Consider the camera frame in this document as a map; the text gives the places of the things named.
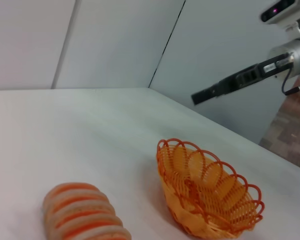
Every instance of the wicker basket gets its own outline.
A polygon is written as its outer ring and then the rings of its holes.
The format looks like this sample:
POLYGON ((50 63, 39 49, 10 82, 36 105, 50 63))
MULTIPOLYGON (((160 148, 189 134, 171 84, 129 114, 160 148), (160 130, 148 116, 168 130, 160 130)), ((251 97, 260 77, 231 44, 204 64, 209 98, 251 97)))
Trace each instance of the wicker basket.
POLYGON ((156 159, 168 208, 188 234, 235 239, 262 220, 260 189, 213 153, 172 138, 158 143, 156 159), (257 200, 249 194, 251 188, 257 200))

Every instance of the basket rim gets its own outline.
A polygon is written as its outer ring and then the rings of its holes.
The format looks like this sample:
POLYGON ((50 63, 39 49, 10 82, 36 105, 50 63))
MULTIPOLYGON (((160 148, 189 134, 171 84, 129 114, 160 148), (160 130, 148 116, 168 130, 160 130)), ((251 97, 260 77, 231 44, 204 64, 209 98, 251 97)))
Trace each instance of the basket rim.
MULTIPOLYGON (((246 180, 245 177, 243 177, 240 174, 237 174, 237 172, 235 171, 235 169, 229 163, 221 161, 212 152, 207 151, 207 150, 203 150, 203 149, 199 148, 196 144, 194 144, 192 142, 181 141, 181 140, 179 140, 177 138, 170 138, 168 140, 162 139, 162 140, 160 140, 158 142, 158 144, 157 144, 156 159, 157 159, 157 164, 158 164, 158 172, 159 172, 160 176, 163 178, 163 181, 165 182, 165 184, 168 183, 168 184, 170 184, 174 188, 175 195, 179 198, 181 206, 183 206, 183 203, 182 203, 183 200, 186 200, 186 201, 190 202, 195 207, 195 210, 191 211, 190 213, 191 214, 200 214, 204 218, 204 221, 207 224, 209 224, 208 216, 214 217, 214 218, 219 219, 220 221, 224 222, 224 224, 227 226, 227 227, 224 227, 224 228, 219 228, 220 230, 229 231, 230 233, 235 234, 235 233, 238 233, 238 232, 243 232, 244 230, 252 229, 255 226, 256 223, 260 222, 263 219, 263 216, 261 215, 261 213, 265 209, 265 204, 261 201, 262 192, 261 192, 260 188, 258 186, 256 186, 256 185, 254 185, 254 184, 248 184, 248 181, 246 180), (192 149, 186 147, 186 145, 190 145, 190 146, 194 147, 196 150, 192 150, 192 149), (208 169, 208 167, 210 165, 215 165, 215 164, 220 165, 221 174, 220 174, 219 180, 222 178, 223 172, 225 172, 223 166, 227 166, 228 168, 230 168, 232 170, 233 174, 229 174, 228 177, 234 177, 234 179, 235 179, 234 182, 236 182, 238 180, 238 178, 242 179, 244 181, 244 186, 245 186, 245 192, 246 192, 246 194, 249 194, 249 192, 248 192, 249 188, 255 189, 257 191, 257 193, 258 193, 258 199, 257 200, 255 200, 255 199, 249 200, 249 201, 245 202, 244 204, 254 203, 255 204, 255 210, 257 210, 257 208, 259 208, 259 206, 261 206, 261 209, 258 211, 258 213, 256 215, 254 215, 251 218, 249 224, 244 225, 244 226, 234 226, 233 224, 231 224, 228 220, 224 219, 223 217, 221 217, 221 216, 219 216, 217 214, 205 211, 193 199, 191 199, 189 197, 186 197, 186 196, 184 196, 184 195, 182 195, 182 194, 179 193, 178 188, 176 186, 174 186, 173 181, 171 180, 170 174, 166 173, 167 169, 165 168, 165 166, 163 164, 160 164, 160 163, 162 163, 162 160, 160 160, 160 158, 159 158, 159 153, 160 153, 161 149, 164 146, 166 146, 167 148, 169 148, 171 146, 173 146, 174 148, 182 146, 185 149, 192 150, 193 152, 189 156, 193 155, 194 153, 200 153, 203 156, 203 161, 204 161, 203 165, 206 165, 205 164, 205 158, 206 158, 205 154, 208 154, 208 155, 212 156, 215 159, 215 161, 213 161, 212 163, 210 163, 205 168, 208 169)), ((183 177, 182 175, 178 175, 178 177, 182 178, 182 179, 185 179, 185 177, 183 177)))

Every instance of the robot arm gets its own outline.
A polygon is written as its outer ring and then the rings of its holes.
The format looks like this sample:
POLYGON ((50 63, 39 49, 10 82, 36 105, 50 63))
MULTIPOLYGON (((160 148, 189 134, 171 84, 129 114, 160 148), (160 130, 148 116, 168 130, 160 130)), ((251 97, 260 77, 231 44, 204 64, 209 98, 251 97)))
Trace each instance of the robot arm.
POLYGON ((269 53, 270 59, 193 94, 191 97, 195 105, 243 89, 271 76, 277 76, 283 81, 282 92, 286 96, 300 91, 300 86, 284 90, 287 79, 300 75, 300 0, 280 0, 265 10, 260 19, 265 24, 277 24, 284 28, 291 41, 273 48, 269 53))

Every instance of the white table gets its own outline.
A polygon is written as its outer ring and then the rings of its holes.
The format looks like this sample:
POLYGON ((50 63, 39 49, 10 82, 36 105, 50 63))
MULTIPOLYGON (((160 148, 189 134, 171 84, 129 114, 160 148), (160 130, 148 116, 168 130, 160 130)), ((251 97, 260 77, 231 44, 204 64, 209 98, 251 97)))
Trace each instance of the white table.
POLYGON ((0 240, 44 240, 42 200, 70 181, 100 188, 134 240, 189 239, 157 174, 157 143, 169 138, 261 188, 264 220, 240 239, 300 240, 300 168, 147 88, 0 91, 0 240))

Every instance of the floor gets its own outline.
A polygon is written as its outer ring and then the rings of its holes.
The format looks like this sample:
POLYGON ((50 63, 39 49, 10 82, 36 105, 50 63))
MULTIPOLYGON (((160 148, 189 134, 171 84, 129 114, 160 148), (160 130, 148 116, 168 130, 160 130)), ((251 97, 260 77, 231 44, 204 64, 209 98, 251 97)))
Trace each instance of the floor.
POLYGON ((286 97, 259 145, 300 167, 300 92, 286 97))

